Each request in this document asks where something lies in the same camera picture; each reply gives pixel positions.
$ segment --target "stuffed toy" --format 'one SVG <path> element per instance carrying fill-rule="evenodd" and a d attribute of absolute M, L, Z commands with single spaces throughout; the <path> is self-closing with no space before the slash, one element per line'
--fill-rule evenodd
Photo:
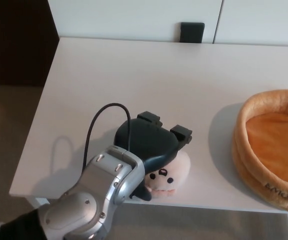
<path fill-rule="evenodd" d="M 190 167 L 189 155 L 179 150 L 177 156 L 168 165 L 145 176 L 145 186 L 153 198 L 173 196 L 185 182 Z"/>

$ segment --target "black cable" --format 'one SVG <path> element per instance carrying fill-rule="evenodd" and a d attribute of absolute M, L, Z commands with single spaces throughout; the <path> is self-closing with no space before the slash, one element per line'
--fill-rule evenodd
<path fill-rule="evenodd" d="M 110 103 L 102 107 L 94 116 L 92 122 L 90 123 L 87 136 L 86 136 L 86 143 L 85 143 L 85 150 L 84 150 L 84 158 L 83 158 L 83 167 L 82 167 L 82 173 L 84 172 L 88 160 L 88 150 L 89 150 L 89 143 L 90 143 L 90 136 L 92 129 L 94 127 L 95 121 L 98 119 L 99 115 L 107 108 L 109 107 L 120 107 L 124 109 L 126 116 L 127 116 L 127 150 L 130 151 L 130 145 L 131 145 L 131 115 L 129 110 L 120 103 Z"/>

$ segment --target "floor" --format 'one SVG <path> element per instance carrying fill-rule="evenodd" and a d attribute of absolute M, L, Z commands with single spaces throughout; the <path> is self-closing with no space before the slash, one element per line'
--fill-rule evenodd
<path fill-rule="evenodd" d="M 32 210 L 8 192 L 42 88 L 0 86 L 0 222 Z M 284 214 L 124 204 L 108 240 L 288 240 Z"/>

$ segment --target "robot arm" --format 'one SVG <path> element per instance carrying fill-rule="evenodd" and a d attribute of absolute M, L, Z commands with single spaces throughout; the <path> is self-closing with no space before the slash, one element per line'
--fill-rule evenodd
<path fill-rule="evenodd" d="M 0 224 L 0 240 L 102 240 L 125 199 L 151 200 L 145 175 L 171 162 L 191 141 L 192 131 L 179 125 L 167 131 L 160 118 L 149 112 L 132 119 L 131 129 L 131 152 L 125 150 L 125 122 L 116 132 L 114 145 L 89 161 L 71 189 L 52 204 Z"/>
<path fill-rule="evenodd" d="M 143 181 L 140 158 L 110 146 L 86 166 L 77 184 L 55 204 L 38 210 L 48 240 L 103 239 L 111 229 L 115 209 Z"/>

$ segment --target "white table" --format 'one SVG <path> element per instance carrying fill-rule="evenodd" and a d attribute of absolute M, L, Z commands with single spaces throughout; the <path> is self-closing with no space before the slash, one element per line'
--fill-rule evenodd
<path fill-rule="evenodd" d="M 133 118 L 150 111 L 167 129 L 193 130 L 186 185 L 174 197 L 128 203 L 285 213 L 244 185 L 230 154 L 241 103 L 273 89 L 288 89 L 288 47 L 61 38 L 9 193 L 37 207 L 72 187 L 94 114 L 119 102 Z M 110 145 L 125 120 L 107 109 L 89 154 Z"/>

